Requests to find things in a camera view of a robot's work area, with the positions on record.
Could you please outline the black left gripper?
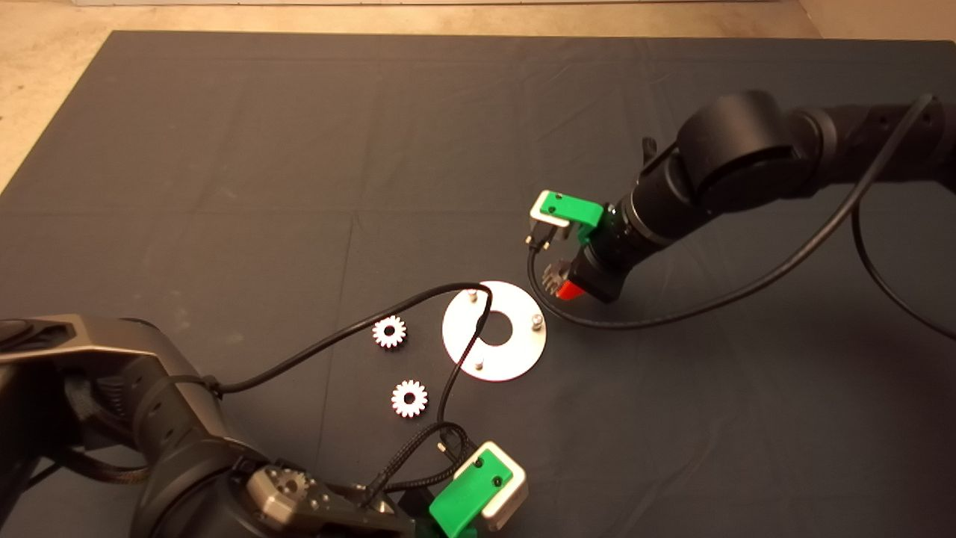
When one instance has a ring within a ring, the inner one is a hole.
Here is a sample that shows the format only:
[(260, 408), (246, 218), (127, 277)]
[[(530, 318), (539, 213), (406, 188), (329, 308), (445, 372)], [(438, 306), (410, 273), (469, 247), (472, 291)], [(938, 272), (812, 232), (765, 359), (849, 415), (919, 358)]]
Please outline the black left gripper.
[(397, 500), (397, 506), (414, 521), (415, 537), (445, 536), (429, 511), (434, 498), (429, 489), (410, 489)]

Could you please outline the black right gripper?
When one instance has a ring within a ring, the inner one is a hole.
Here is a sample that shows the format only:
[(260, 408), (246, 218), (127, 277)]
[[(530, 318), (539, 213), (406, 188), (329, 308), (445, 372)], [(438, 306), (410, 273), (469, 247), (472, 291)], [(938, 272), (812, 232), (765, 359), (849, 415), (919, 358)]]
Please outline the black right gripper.
[(635, 263), (633, 242), (626, 238), (592, 238), (571, 260), (571, 280), (557, 286), (556, 297), (571, 302), (587, 294), (614, 303)]

